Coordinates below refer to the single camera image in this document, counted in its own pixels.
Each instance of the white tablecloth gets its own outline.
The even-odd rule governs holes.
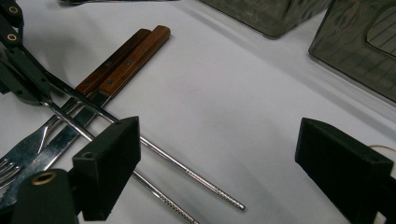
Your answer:
[[[18,4],[24,45],[72,87],[138,29],[171,29],[167,43],[106,110],[117,118],[139,116],[142,134],[247,207],[231,207],[142,147],[138,170],[201,223],[348,223],[294,161],[303,117],[366,145],[396,147],[395,107],[309,58],[324,13],[269,40],[193,0]],[[53,97],[59,105],[66,99]],[[50,115],[43,106],[1,96],[0,155]],[[98,119],[90,131],[107,125]],[[79,139],[56,167],[69,170],[86,143]],[[380,152],[396,158],[391,150]],[[184,220],[131,179],[105,223]]]

